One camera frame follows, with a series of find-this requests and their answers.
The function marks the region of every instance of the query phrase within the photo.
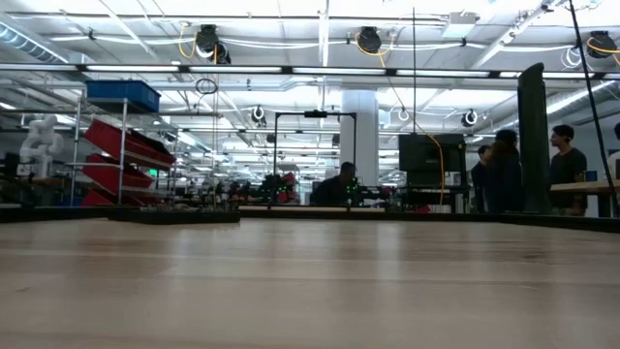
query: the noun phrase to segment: woman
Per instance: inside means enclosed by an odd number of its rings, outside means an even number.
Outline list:
[[[501,130],[495,135],[491,157],[486,166],[486,200],[490,213],[523,209],[521,163],[516,150],[516,133]]]

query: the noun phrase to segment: white column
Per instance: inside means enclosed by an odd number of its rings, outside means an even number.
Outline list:
[[[379,104],[374,90],[342,91],[342,112],[357,113],[356,175],[363,185],[377,185],[379,177]],[[340,117],[340,164],[354,162],[354,121]]]

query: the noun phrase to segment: person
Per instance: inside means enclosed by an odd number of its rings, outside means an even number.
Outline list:
[[[523,209],[521,163],[516,143],[513,130],[500,130],[495,135],[486,165],[485,198],[490,213]]]
[[[340,206],[347,199],[347,186],[353,182],[356,166],[345,162],[340,167],[340,174],[324,180],[312,193],[312,201],[318,206]]]
[[[478,148],[478,156],[480,160],[472,169],[472,181],[474,181],[474,193],[476,194],[476,210],[478,213],[485,213],[484,187],[486,186],[486,164],[491,157],[491,147],[483,145]]]
[[[616,139],[620,141],[620,122],[616,124],[616,127],[613,129],[616,133]],[[609,174],[611,175],[611,179],[620,179],[618,177],[618,168],[617,164],[620,161],[620,151],[616,151],[607,158],[607,164],[609,165]]]
[[[551,145],[559,152],[551,159],[549,170],[550,184],[575,183],[585,180],[588,161],[579,149],[571,145],[574,129],[569,125],[553,128]],[[582,194],[551,193],[549,195],[553,212],[560,215],[582,216],[587,208],[586,197]]]

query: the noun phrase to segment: blue storage box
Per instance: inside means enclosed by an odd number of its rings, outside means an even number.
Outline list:
[[[86,82],[86,98],[105,111],[123,112],[123,99],[131,102],[128,112],[159,112],[159,98],[151,86],[140,80],[91,80]]]

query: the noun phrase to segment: white ceiling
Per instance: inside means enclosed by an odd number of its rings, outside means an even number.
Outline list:
[[[589,4],[590,0],[575,0],[579,7]],[[138,37],[146,41],[177,39],[180,35],[180,20],[190,21],[193,25],[185,30],[184,37],[191,38],[199,29],[201,23],[216,23],[218,35],[223,39],[246,40],[262,43],[305,43],[317,44],[319,41],[318,11],[325,5],[325,0],[104,0],[112,11],[121,16],[127,26]],[[411,0],[330,0],[329,16],[339,17],[329,22],[329,39],[333,42],[346,41],[353,38],[362,25],[377,26],[384,44],[389,44],[388,33],[399,33],[397,44],[410,45],[414,41],[414,30],[411,25],[413,6],[416,7],[416,44],[440,45],[459,43],[458,40],[442,38],[441,21],[446,15],[453,12],[476,13],[480,19],[474,30],[467,36],[469,43],[482,45],[475,47],[454,47],[443,49],[419,50],[416,53],[418,68],[429,69],[470,69],[472,64],[481,57],[484,47],[490,45],[502,36],[514,24],[516,19],[527,11],[537,8],[540,0],[446,0],[446,1],[411,1]],[[533,22],[525,31],[517,35],[507,48],[554,48],[574,44],[574,29],[570,12],[562,4],[555,12],[543,15]],[[99,0],[2,0],[2,11],[12,16],[19,25],[30,32],[52,40],[56,47],[72,52],[84,53],[99,63],[165,63],[180,61],[184,64],[206,64],[199,57],[186,59],[179,53],[176,44],[151,45],[157,58],[149,55],[140,45],[117,43],[105,40],[131,40],[126,30],[109,17],[102,2]],[[592,30],[607,30],[612,38],[620,37],[620,2],[616,0],[602,0],[595,10],[584,9],[578,12],[581,33],[584,35]],[[211,16],[211,19],[199,16]],[[245,20],[224,19],[221,16],[245,16]],[[271,20],[262,20],[261,16],[269,16]],[[302,19],[290,18],[303,16]],[[92,29],[95,37],[101,40],[66,41],[68,37],[85,34]],[[186,52],[191,51],[190,45],[184,45]],[[227,44],[232,63],[239,65],[296,65],[319,66],[319,48],[276,49],[276,48],[248,48]],[[484,70],[523,70],[532,64],[542,62],[549,71],[566,69],[560,56],[564,49],[555,49],[539,52],[499,51],[485,62],[480,69]],[[410,68],[414,66],[412,50],[394,50],[386,56],[388,67]],[[0,60],[2,61],[33,61],[33,59],[14,48],[0,45]],[[595,60],[589,59],[589,64],[595,71],[618,70],[612,58]],[[329,46],[328,65],[336,67],[381,67],[380,60],[374,56],[364,55],[355,45],[333,44]],[[31,79],[38,84],[49,85],[53,92],[62,96],[76,99],[79,89],[51,87],[53,82],[63,78],[45,74],[18,74]],[[147,79],[151,83],[170,86],[178,83],[176,77],[167,75],[100,75],[100,78],[115,77],[116,79]],[[200,98],[193,93],[193,79],[202,76],[183,77],[186,80],[187,99],[191,106]],[[308,77],[285,76],[220,76],[222,93],[228,99],[213,100],[207,96],[202,99],[203,109],[223,110],[224,119],[217,122],[219,128],[240,127],[248,122],[251,108],[262,105],[265,108],[265,117],[268,127],[273,125],[274,111],[305,111],[315,109],[321,102],[320,79]],[[243,90],[247,80],[252,83],[252,91]],[[298,82],[298,87],[286,91],[267,91],[268,86],[276,86],[290,81]],[[403,127],[410,130],[411,125],[398,118],[400,107],[395,94],[387,85],[385,79],[377,78],[330,78],[326,93],[325,105],[327,109],[334,106],[339,108],[341,91],[344,88],[359,86],[375,86],[377,99],[382,110],[390,111],[391,119],[385,131],[397,131]],[[414,107],[413,82],[409,79],[393,79],[398,85],[396,89],[408,109]],[[2,92],[0,82],[0,99],[13,98],[15,104],[25,107],[32,100],[19,97],[9,91]],[[582,88],[583,83],[575,81],[550,81],[547,85],[549,94],[559,91],[572,91]],[[428,130],[437,132],[463,132],[460,117],[453,116],[446,119],[451,113],[459,115],[473,109],[490,119],[500,121],[516,110],[515,86],[512,81],[482,81],[482,80],[424,80],[418,81],[416,93],[416,107],[419,124]],[[162,88],[162,109],[179,109],[186,106],[181,93],[173,87]],[[37,96],[37,92],[28,91],[29,95]],[[48,97],[39,96],[48,102]],[[171,122],[182,127],[209,127],[212,119],[208,117],[177,117]],[[318,129],[337,130],[338,123],[328,120],[320,125],[316,120],[303,118],[285,118],[281,120],[281,127],[289,129]],[[195,135],[204,143],[213,144],[209,134]],[[322,136],[317,140],[316,135],[293,135],[287,140],[280,140],[284,146],[331,146],[331,136]],[[252,136],[255,146],[264,144],[264,137]],[[236,136],[221,135],[217,143],[220,149],[244,149],[247,144]],[[382,137],[382,148],[396,148],[393,137]],[[245,159],[238,155],[232,156],[237,160]],[[320,156],[300,158],[303,161],[316,162]],[[383,164],[389,165],[391,160],[383,159]]]

